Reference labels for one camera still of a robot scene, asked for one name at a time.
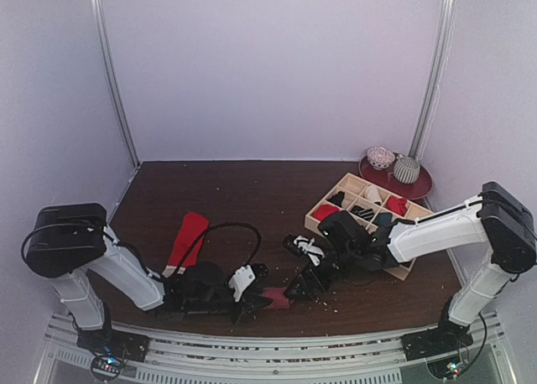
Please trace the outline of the purple sock with orange cuff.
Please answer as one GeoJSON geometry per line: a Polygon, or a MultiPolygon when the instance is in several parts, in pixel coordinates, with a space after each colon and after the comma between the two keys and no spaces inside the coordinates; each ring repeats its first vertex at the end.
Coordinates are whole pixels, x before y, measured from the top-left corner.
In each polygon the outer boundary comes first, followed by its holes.
{"type": "Polygon", "coordinates": [[[285,288],[265,288],[262,296],[268,298],[271,303],[266,309],[289,309],[290,300],[285,296],[285,288]]]}

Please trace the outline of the wooden compartment organizer box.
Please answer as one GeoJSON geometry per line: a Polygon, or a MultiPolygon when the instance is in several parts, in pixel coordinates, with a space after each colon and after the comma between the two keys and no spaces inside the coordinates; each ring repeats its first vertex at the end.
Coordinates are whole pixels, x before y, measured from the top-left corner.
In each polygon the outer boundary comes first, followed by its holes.
{"type": "Polygon", "coordinates": [[[393,221],[395,221],[398,218],[406,219],[414,221],[416,219],[422,219],[426,216],[429,216],[432,214],[432,211],[425,208],[424,206],[421,206],[420,204],[417,204],[415,202],[412,202],[411,200],[408,200],[408,211],[405,216],[400,216],[397,214],[394,214],[393,212],[389,211],[385,208],[385,204],[387,202],[387,199],[390,196],[395,196],[402,198],[402,196],[399,196],[391,191],[388,191],[386,189],[381,188],[380,186],[377,186],[379,191],[381,192],[381,196],[383,198],[383,203],[381,205],[376,205],[368,200],[366,200],[363,197],[365,189],[369,185],[375,185],[365,179],[362,179],[360,177],[357,177],[354,174],[347,173],[345,174],[336,185],[334,185],[326,194],[324,194],[321,199],[313,206],[305,215],[305,228],[309,231],[312,231],[313,233],[320,235],[320,231],[318,230],[318,225],[320,224],[318,221],[313,219],[311,217],[312,212],[319,206],[323,204],[330,204],[332,203],[328,202],[327,199],[331,197],[333,194],[335,194],[337,191],[344,191],[346,193],[346,198],[343,202],[345,205],[344,208],[340,208],[341,211],[348,211],[352,217],[362,226],[364,226],[370,233],[375,232],[378,229],[378,226],[373,224],[373,220],[376,218],[378,213],[381,212],[389,212],[391,213],[393,217],[393,221]],[[364,208],[373,208],[376,210],[376,214],[373,217],[371,221],[365,221],[355,215],[353,215],[350,210],[354,205],[360,205],[364,208]]]}

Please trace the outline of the red sock with striped cuff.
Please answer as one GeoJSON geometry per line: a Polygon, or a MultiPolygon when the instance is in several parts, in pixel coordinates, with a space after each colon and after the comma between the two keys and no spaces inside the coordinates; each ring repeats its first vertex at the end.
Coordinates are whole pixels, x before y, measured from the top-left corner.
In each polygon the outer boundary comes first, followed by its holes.
{"type": "MultiPolygon", "coordinates": [[[[195,212],[189,212],[184,215],[183,221],[170,253],[167,265],[163,271],[163,276],[168,278],[179,265],[180,260],[188,252],[194,240],[210,225],[210,221],[205,216],[195,212]]],[[[196,265],[203,239],[200,239],[193,247],[192,252],[181,264],[179,274],[182,274],[186,268],[196,265]]]]}

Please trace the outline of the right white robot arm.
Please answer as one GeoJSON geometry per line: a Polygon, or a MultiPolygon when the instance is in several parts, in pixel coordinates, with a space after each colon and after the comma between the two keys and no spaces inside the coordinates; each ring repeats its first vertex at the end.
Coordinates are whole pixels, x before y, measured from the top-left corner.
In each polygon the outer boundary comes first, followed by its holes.
{"type": "Polygon", "coordinates": [[[359,225],[348,211],[327,216],[319,225],[331,250],[314,240],[288,235],[283,246],[300,257],[305,268],[287,288],[288,298],[325,290],[337,271],[360,267],[386,270],[446,248],[484,243],[480,269],[447,302],[438,327],[430,333],[435,350],[448,351],[503,287],[536,264],[536,236],[531,212],[496,182],[483,185],[479,195],[424,218],[397,218],[374,232],[359,225]]]}

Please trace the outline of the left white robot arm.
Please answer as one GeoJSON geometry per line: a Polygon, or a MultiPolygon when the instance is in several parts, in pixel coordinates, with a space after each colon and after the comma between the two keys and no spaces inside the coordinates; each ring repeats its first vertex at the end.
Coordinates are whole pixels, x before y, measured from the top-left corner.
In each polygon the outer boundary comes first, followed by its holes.
{"type": "Polygon", "coordinates": [[[34,229],[23,239],[21,258],[35,274],[49,279],[60,301],[103,354],[115,352],[120,334],[106,322],[105,303],[95,294],[86,273],[92,271],[157,319],[188,314],[226,314],[236,324],[267,308],[273,300],[258,286],[268,269],[248,259],[231,275],[213,262],[189,264],[205,236],[228,228],[227,222],[196,233],[171,272],[155,272],[138,249],[121,239],[106,222],[98,203],[43,208],[34,229]]]}

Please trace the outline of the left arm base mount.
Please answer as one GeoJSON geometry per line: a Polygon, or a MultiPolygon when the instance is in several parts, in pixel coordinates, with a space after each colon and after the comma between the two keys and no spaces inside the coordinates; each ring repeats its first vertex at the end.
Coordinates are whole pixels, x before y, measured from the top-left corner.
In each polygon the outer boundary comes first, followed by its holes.
{"type": "Polygon", "coordinates": [[[149,337],[114,329],[80,330],[76,344],[94,354],[144,362],[149,349],[149,337]]]}

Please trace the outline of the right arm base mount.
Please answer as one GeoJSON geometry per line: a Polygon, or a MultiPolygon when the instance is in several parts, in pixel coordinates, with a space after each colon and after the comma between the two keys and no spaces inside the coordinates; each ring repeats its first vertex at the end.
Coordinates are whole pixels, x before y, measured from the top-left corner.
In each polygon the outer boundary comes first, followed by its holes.
{"type": "Polygon", "coordinates": [[[403,335],[401,342],[407,361],[443,355],[474,343],[468,329],[444,330],[439,327],[403,335]]]}

